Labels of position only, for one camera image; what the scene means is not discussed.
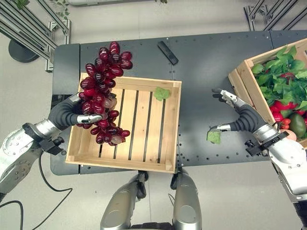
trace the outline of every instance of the black cable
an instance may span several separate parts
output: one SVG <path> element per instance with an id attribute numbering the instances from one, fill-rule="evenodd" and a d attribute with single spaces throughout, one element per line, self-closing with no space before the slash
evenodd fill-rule
<path id="1" fill-rule="evenodd" d="M 6 202 L 3 205 L 0 205 L 0 208 L 4 207 L 6 205 L 9 205 L 9 204 L 13 204 L 13 203 L 19 204 L 19 207 L 20 207 L 20 230 L 23 230 L 23 227 L 24 227 L 24 207 L 19 200 L 11 200 L 9 202 Z"/>
<path id="2" fill-rule="evenodd" d="M 35 230 L 37 229 L 38 227 L 40 227 L 51 215 L 52 213 L 54 213 L 54 211 L 63 203 L 63 201 L 69 196 L 69 194 L 72 192 L 72 188 L 66 188 L 66 189 L 62 189 L 62 190 L 59 190 L 59 189 L 56 189 L 54 187 L 52 187 L 49 182 L 46 180 L 46 177 L 43 173 L 43 169 L 42 169 L 42 155 L 43 155 L 43 151 L 41 152 L 41 154 L 39 155 L 39 158 L 38 158 L 38 166 L 39 166 L 39 171 L 40 171 L 40 174 L 44 180 L 44 182 L 46 183 L 46 185 L 53 191 L 55 192 L 65 192 L 65 191 L 69 191 L 66 196 L 58 203 L 58 205 L 49 213 L 49 215 L 40 223 L 38 224 L 36 227 L 34 227 L 32 230 Z M 24 226 L 24 207 L 22 205 L 22 203 L 18 200 L 12 200 L 12 201 L 9 201 L 9 202 L 6 202 L 4 203 L 3 205 L 0 205 L 0 208 L 2 208 L 3 206 L 6 206 L 6 205 L 9 205 L 9 204 L 12 204 L 12 203 L 17 203 L 19 204 L 19 207 L 20 207 L 20 230 L 23 230 L 23 226 Z"/>
<path id="3" fill-rule="evenodd" d="M 64 198 L 58 203 L 58 205 L 49 213 L 49 215 L 39 224 L 37 225 L 35 228 L 33 228 L 32 230 L 35 230 L 37 229 L 39 226 L 41 226 L 51 215 L 52 213 L 54 213 L 54 211 L 62 204 L 62 202 L 69 196 L 69 194 L 72 192 L 72 188 L 66 188 L 66 189 L 62 189 L 62 190 L 59 190 L 59 189 L 56 189 L 54 187 L 52 187 L 48 181 L 46 180 L 46 177 L 43 173 L 43 169 L 42 169 L 42 155 L 43 155 L 43 151 L 42 153 L 39 155 L 39 158 L 38 158 L 38 166 L 39 166 L 39 171 L 40 171 L 40 174 L 42 175 L 42 178 L 44 180 L 44 182 L 46 183 L 46 185 L 53 191 L 55 192 L 65 192 L 65 191 L 69 191 L 66 196 L 64 196 Z"/>

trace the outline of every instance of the grey floor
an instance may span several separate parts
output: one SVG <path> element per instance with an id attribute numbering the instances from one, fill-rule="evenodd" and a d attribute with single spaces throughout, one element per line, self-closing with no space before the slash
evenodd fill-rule
<path id="1" fill-rule="evenodd" d="M 243 14 L 246 0 L 168 0 L 90 7 L 70 6 L 72 43 L 152 38 L 246 31 Z M 295 7 L 295 15 L 302 4 Z M 35 1 L 30 8 L 48 21 Z M 306 29 L 306 19 L 295 29 Z M 0 34 L 0 141 L 23 123 L 47 117 L 52 94 L 52 74 L 44 72 L 44 60 L 21 64 L 8 53 L 9 39 Z M 56 188 L 74 191 L 40 229 L 97 230 L 112 194 L 136 172 L 56 176 L 43 156 L 46 178 Z M 199 189 L 203 229 L 298 230 L 295 214 L 270 163 L 238 163 L 187 167 Z M 167 193 L 171 175 L 150 173 L 148 196 L 136 204 L 132 223 L 171 221 L 172 205 Z M 5 201 L 18 199 L 24 205 L 24 229 L 31 229 L 54 208 L 65 193 L 55 193 L 42 181 L 37 162 L 28 177 L 9 193 Z M 0 209 L 1 229 L 18 229 L 19 209 Z"/>

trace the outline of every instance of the metal frame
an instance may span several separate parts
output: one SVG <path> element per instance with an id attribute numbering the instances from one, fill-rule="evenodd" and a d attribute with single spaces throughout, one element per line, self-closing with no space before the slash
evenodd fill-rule
<path id="1" fill-rule="evenodd" d="M 263 5 L 264 0 L 259 0 L 255 6 L 244 7 L 248 29 L 255 31 L 254 21 L 257 13 L 260 13 L 264 19 L 264 28 L 262 30 L 271 30 L 297 4 L 298 0 L 288 0 L 286 5 L 280 9 L 281 4 L 284 2 L 284 0 L 277 0 L 270 9 L 268 9 L 267 5 Z M 283 30 L 291 29 L 306 15 L 307 6 Z"/>
<path id="2" fill-rule="evenodd" d="M 54 42 L 54 32 L 57 28 L 61 28 L 64 44 L 70 44 L 71 22 L 70 20 L 62 21 L 45 0 L 37 0 L 37 2 L 54 20 L 49 22 L 48 27 L 27 7 L 20 10 L 14 1 L 1 0 L 0 29 L 3 34 L 45 58 L 45 71 L 52 72 L 54 50 L 58 47 Z"/>

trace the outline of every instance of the black base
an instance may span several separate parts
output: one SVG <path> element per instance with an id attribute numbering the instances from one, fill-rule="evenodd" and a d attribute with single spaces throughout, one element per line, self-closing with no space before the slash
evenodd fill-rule
<path id="1" fill-rule="evenodd" d="M 13 59 L 22 63 L 34 61 L 39 57 L 39 55 L 14 40 L 9 43 L 9 53 Z"/>

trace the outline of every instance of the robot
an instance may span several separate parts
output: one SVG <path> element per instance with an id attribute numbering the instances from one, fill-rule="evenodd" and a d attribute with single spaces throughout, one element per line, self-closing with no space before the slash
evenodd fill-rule
<path id="1" fill-rule="evenodd" d="M 250 105 L 228 91 L 215 89 L 213 97 L 234 108 L 238 120 L 229 124 L 211 127 L 211 131 L 248 131 L 258 144 L 248 145 L 251 155 L 267 154 L 283 184 L 290 201 L 300 217 L 303 230 L 307 230 L 307 159 L 304 148 L 296 141 L 285 138 L 266 123 Z M 56 105 L 48 119 L 35 125 L 26 123 L 21 129 L 10 133 L 0 149 L 0 201 L 29 173 L 33 162 L 45 151 L 50 154 L 61 152 L 63 139 L 59 134 L 69 126 L 93 123 L 100 115 L 78 113 L 78 94 Z M 147 172 L 139 171 L 127 184 L 112 196 L 100 223 L 100 230 L 163 229 L 201 230 L 201 208 L 197 188 L 187 172 L 178 168 L 173 175 L 171 188 L 176 190 L 173 221 L 170 223 L 145 223 L 131 226 L 136 200 L 146 197 L 144 183 Z"/>

